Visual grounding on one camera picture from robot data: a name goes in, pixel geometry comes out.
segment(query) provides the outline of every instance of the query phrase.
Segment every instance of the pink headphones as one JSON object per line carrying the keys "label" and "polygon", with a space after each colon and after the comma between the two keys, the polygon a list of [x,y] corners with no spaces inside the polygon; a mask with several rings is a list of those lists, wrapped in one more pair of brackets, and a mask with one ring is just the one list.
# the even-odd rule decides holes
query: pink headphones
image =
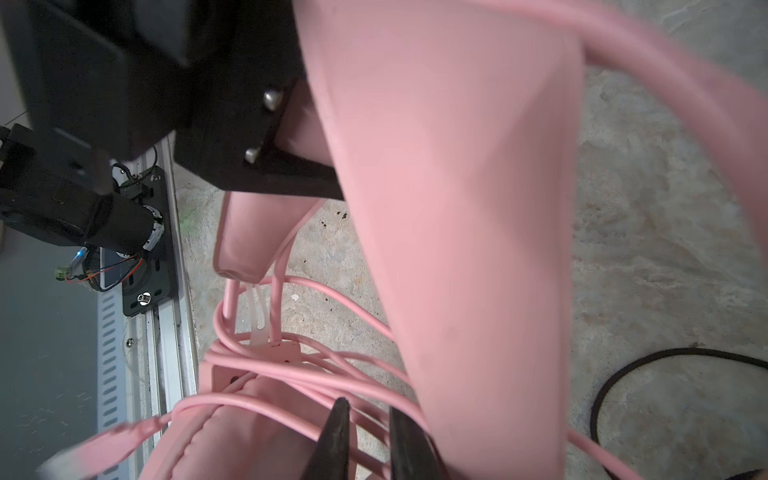
{"label": "pink headphones", "polygon": [[[763,248],[768,101],[598,2],[293,4],[309,84],[291,98],[277,142],[335,167],[389,325],[327,286],[285,275],[296,232],[323,200],[228,193],[214,269],[229,280],[200,395],[102,434],[48,470],[69,462],[94,475],[172,420],[141,478],[299,478],[344,397],[350,421],[385,445],[389,414],[366,399],[404,412],[457,478],[562,478],[567,439],[638,480],[566,423],[584,67],[624,70],[670,106],[739,196]],[[407,375],[282,332],[285,282],[324,292],[396,341]],[[235,334],[237,298],[259,284],[272,286],[268,327]],[[247,299],[255,314],[252,292]],[[398,376],[418,402],[348,359]],[[354,448],[352,431],[351,461],[389,478],[390,465]]]}

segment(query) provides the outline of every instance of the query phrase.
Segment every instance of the pink ear cushion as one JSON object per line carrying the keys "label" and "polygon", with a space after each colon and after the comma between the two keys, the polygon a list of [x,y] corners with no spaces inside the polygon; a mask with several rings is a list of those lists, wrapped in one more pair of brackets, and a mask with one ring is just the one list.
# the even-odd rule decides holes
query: pink ear cushion
{"label": "pink ear cushion", "polygon": [[[328,409],[285,383],[253,374],[237,380],[238,395],[261,399],[322,427]],[[170,424],[140,480],[299,478],[315,442],[244,409],[200,406]]]}
{"label": "pink ear cushion", "polygon": [[325,203],[325,199],[227,192],[214,249],[214,271],[259,283],[275,256]]}

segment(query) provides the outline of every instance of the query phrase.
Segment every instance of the metal plate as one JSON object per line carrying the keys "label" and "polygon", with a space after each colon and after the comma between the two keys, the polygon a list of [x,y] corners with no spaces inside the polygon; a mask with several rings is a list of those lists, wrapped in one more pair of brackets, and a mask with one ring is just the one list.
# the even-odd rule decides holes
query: metal plate
{"label": "metal plate", "polygon": [[[141,183],[147,187],[148,191],[142,203],[159,210],[165,223],[168,223],[165,220],[170,216],[165,171],[157,167]],[[166,298],[173,298],[176,295],[176,288],[174,244],[170,228],[167,228],[163,238],[151,252],[147,253],[146,259],[136,272],[123,282],[123,313],[126,316],[133,316],[150,311],[163,303]],[[149,303],[142,305],[138,297],[144,293],[149,293],[151,299]]]}

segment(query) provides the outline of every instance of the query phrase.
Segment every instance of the red wire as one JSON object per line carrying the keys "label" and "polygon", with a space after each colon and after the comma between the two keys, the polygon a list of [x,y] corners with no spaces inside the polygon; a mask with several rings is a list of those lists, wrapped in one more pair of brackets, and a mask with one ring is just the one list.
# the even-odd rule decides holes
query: red wire
{"label": "red wire", "polygon": [[136,269],[139,267],[139,265],[141,265],[141,263],[142,263],[142,262],[144,262],[144,259],[143,259],[143,258],[139,259],[139,261],[138,261],[138,263],[136,263],[136,266],[134,267],[134,269],[133,269],[133,270],[131,270],[131,272],[130,272],[128,275],[126,275],[126,276],[125,276],[125,278],[123,279],[123,282],[124,282],[125,280],[128,280],[129,278],[131,278],[131,275],[133,275],[133,274],[134,274],[134,272],[135,272],[135,271],[136,271]]}
{"label": "red wire", "polygon": [[113,268],[115,268],[116,266],[119,266],[119,265],[121,265],[123,262],[127,262],[127,261],[129,261],[131,258],[135,258],[135,257],[136,257],[136,256],[135,256],[135,255],[133,255],[132,257],[128,257],[128,258],[126,258],[125,260],[122,260],[122,261],[120,261],[120,262],[117,262],[117,263],[116,263],[115,265],[113,265],[113,266],[110,266],[110,267],[108,267],[108,268],[105,268],[105,269],[103,269],[103,270],[97,270],[95,273],[92,273],[90,276],[86,276],[84,279],[81,279],[81,280],[77,280],[76,282],[73,282],[72,280],[70,280],[70,279],[68,279],[68,278],[66,278],[65,280],[67,281],[67,283],[81,283],[81,282],[85,282],[85,281],[87,281],[87,280],[90,280],[90,279],[92,279],[93,277],[97,276],[99,273],[108,272],[109,270],[112,270],[112,269],[113,269]]}

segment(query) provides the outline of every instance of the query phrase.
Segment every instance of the black cable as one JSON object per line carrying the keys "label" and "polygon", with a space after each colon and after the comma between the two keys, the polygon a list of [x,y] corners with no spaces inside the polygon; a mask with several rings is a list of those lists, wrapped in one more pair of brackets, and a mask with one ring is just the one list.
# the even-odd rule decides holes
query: black cable
{"label": "black cable", "polygon": [[[619,380],[623,379],[629,372],[632,372],[633,370],[638,369],[643,365],[647,365],[648,363],[655,362],[657,360],[666,359],[671,356],[681,355],[712,356],[718,359],[733,360],[734,362],[746,363],[748,365],[754,365],[756,367],[760,367],[761,369],[768,370],[768,362],[765,360],[755,359],[746,355],[739,355],[738,353],[722,352],[720,350],[712,349],[700,349],[693,346],[682,349],[661,350],[660,352],[646,355],[643,358],[635,360],[634,362],[625,366],[623,369],[614,373],[600,388],[598,396],[594,399],[594,402],[592,402],[592,410],[589,416],[589,436],[592,438],[592,441],[600,445],[600,438],[598,437],[598,417],[600,416],[600,408],[603,406],[605,396]],[[618,477],[610,473],[607,469],[605,469],[605,472],[608,473],[608,476],[613,480],[618,480]],[[747,480],[749,478],[753,478],[760,472],[761,470],[755,470],[753,472],[746,472],[732,478],[742,478],[743,480]]]}
{"label": "black cable", "polygon": [[91,263],[91,258],[93,257],[93,254],[96,251],[98,251],[98,250],[97,249],[92,249],[92,248],[89,247],[88,251],[85,254],[85,260],[83,260],[83,262],[81,263],[82,274],[81,275],[77,275],[77,276],[67,277],[67,280],[70,280],[70,281],[72,281],[72,280],[83,280],[86,276],[93,275],[94,273],[103,273],[107,268],[112,268],[113,266],[120,265],[121,263],[125,263],[125,262],[127,262],[127,261],[129,261],[129,260],[131,260],[131,259],[136,257],[135,255],[133,255],[132,257],[124,258],[123,260],[120,260],[119,262],[112,263],[111,265],[107,265],[107,266],[102,266],[100,268],[97,268],[96,270],[92,270],[90,273],[87,273],[86,266]]}
{"label": "black cable", "polygon": [[152,173],[152,171],[157,167],[157,147],[153,145],[152,150],[154,150],[154,162],[152,162],[152,166],[149,167],[147,170],[145,170],[141,175],[136,176],[133,180],[129,180],[124,184],[122,184],[120,188],[130,187],[131,185],[138,184],[144,178],[147,178],[149,174]]}
{"label": "black cable", "polygon": [[131,169],[126,167],[125,165],[121,164],[120,162],[116,162],[112,164],[112,168],[119,168],[124,174],[128,176],[128,178],[133,178],[134,176],[131,174]]}
{"label": "black cable", "polygon": [[134,263],[133,266],[131,266],[131,268],[128,269],[128,271],[122,276],[122,278],[120,278],[116,282],[112,283],[110,286],[107,286],[105,288],[101,288],[101,285],[99,285],[99,282],[98,281],[94,281],[94,279],[97,278],[95,276],[93,279],[88,281],[88,283],[91,285],[91,288],[93,290],[96,290],[97,292],[105,293],[105,292],[108,292],[108,291],[112,290],[113,288],[115,288],[116,286],[120,285],[121,283],[123,283],[131,275],[131,273],[134,271],[134,268],[136,268],[136,266],[141,262],[143,257],[133,256],[131,258],[135,258],[136,259],[136,263]]}
{"label": "black cable", "polygon": [[152,150],[154,150],[154,162],[152,162],[152,166],[150,168],[155,168],[157,166],[157,147],[152,145]]}

